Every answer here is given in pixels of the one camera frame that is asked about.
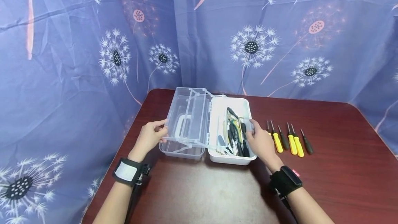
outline table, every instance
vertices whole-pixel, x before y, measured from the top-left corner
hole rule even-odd
[[[110,165],[83,223],[92,223],[112,187],[112,170],[134,146],[142,125],[167,117],[174,91],[152,90]],[[306,190],[335,223],[397,223],[398,162],[362,114],[347,103],[254,96],[252,117],[272,120],[286,133],[286,122],[302,128],[314,148],[303,158],[280,157],[301,175]],[[154,164],[131,223],[223,224],[294,223],[265,186],[264,164],[216,164],[209,154],[199,162],[165,156],[156,147],[144,162]]]

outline plastic toolbox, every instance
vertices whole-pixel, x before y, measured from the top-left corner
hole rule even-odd
[[[212,95],[205,88],[176,88],[165,124],[169,129],[168,137],[164,137],[167,142],[159,144],[160,150],[167,156],[199,160],[207,149],[213,162],[249,164],[256,158],[250,148],[249,157],[217,152],[224,148],[217,139],[225,137],[227,107],[242,117],[251,130],[252,116],[246,99]]]

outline blue curtain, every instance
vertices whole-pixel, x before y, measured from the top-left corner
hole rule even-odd
[[[79,223],[153,88],[347,102],[398,155],[397,15],[398,0],[0,0],[0,223]]]

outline forearm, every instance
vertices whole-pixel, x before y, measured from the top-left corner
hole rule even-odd
[[[303,187],[291,192],[287,200],[299,223],[334,223]]]
[[[138,148],[133,148],[128,159],[141,163],[145,155],[146,154]],[[132,192],[133,188],[129,185],[115,182],[104,204],[102,204],[100,211],[95,217],[93,224],[123,224],[126,219]]]

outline wrist device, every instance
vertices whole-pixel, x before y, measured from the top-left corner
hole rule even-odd
[[[277,195],[282,197],[286,197],[303,186],[299,177],[287,166],[282,166],[279,171],[270,176],[270,179],[270,187],[276,191]]]
[[[134,187],[134,185],[141,185],[143,176],[149,175],[150,169],[151,167],[148,164],[121,158],[112,176],[117,182]]]

